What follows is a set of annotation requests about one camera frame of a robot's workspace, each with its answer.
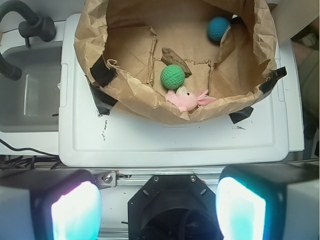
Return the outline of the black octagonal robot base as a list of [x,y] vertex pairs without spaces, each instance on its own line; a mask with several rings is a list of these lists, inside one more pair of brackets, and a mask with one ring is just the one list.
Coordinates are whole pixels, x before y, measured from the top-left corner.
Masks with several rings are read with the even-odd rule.
[[128,201],[130,240],[222,240],[216,194],[194,174],[153,175]]

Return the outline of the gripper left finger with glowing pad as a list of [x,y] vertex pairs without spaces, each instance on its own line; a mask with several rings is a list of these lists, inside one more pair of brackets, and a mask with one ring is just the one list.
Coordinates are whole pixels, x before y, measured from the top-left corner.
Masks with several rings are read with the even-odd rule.
[[102,197],[86,169],[0,172],[2,240],[95,240]]

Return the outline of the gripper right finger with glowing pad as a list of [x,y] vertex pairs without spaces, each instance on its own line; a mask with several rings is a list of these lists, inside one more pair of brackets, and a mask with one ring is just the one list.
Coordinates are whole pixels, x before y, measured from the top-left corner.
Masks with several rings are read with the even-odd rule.
[[318,240],[319,164],[228,165],[219,177],[215,205],[226,240]]

